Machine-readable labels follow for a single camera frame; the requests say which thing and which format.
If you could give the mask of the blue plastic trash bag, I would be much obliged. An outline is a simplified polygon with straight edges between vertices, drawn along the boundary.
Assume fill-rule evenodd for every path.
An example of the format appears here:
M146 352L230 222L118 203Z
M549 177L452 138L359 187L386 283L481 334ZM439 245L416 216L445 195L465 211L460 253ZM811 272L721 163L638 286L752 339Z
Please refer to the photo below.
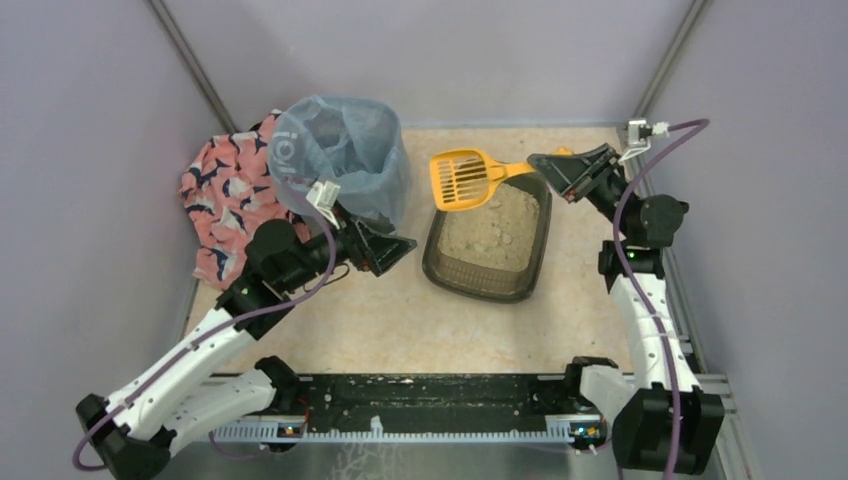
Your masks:
M397 231L409 204L411 162L397 113L376 100L310 96L283 111L268 140L267 166L279 203L304 216L317 181L340 187L348 212Z

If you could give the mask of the yellow plastic litter scoop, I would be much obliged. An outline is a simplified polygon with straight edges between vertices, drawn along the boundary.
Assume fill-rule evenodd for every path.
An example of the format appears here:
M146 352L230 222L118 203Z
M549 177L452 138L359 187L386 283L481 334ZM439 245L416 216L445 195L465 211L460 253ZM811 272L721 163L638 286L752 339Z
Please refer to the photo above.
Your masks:
M448 150L429 161L429 178L435 207L443 212L461 212L479 208L492 199L507 180L538 177L554 195L550 182L528 161L500 162L475 148Z

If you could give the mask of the grey plastic litter box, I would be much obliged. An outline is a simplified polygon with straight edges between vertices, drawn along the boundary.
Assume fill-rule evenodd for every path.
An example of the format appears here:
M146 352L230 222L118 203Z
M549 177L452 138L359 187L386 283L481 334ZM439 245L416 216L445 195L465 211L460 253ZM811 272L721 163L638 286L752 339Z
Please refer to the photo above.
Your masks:
M541 270L551 220L552 195L538 177L523 176L507 180L507 185L524 190L539 202L540 210L530 262L520 272L484 268L449 257L438 250L445 216L437 211L423 251L422 270L434 284L470 298L497 303L517 303L535 289Z

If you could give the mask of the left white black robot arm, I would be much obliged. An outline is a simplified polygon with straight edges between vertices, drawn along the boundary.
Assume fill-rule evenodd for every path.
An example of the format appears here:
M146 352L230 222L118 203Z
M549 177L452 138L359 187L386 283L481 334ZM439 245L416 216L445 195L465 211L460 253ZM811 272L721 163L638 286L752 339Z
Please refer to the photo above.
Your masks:
M417 246L385 222L333 211L337 222L325 222L306 242L284 219L261 224L241 274L189 334L126 386L77 404L80 444L93 448L113 478L153 479L188 444L245 415L305 413L301 379L277 356L221 385L203 384L316 294L336 267L379 277Z

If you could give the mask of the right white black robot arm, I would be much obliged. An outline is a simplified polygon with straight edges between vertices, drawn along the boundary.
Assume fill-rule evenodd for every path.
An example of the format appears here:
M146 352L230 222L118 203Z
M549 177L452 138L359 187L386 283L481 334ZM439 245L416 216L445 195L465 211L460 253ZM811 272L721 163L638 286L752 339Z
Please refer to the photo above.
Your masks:
M688 204L636 194L637 181L627 178L607 144L581 154L532 154L527 161L558 196L587 200L613 228L598 254L598 272L625 322L633 379L609 359L583 357L568 365L567 386L606 420L620 468L665 478L703 473L725 408L705 391L683 352L662 258Z

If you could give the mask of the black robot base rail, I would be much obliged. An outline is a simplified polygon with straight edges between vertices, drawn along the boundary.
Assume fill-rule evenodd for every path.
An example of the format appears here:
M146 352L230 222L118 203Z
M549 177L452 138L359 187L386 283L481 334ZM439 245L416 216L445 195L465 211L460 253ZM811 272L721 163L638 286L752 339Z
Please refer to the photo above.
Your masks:
M547 374L313 374L238 420L273 442L549 443L600 448L607 420Z

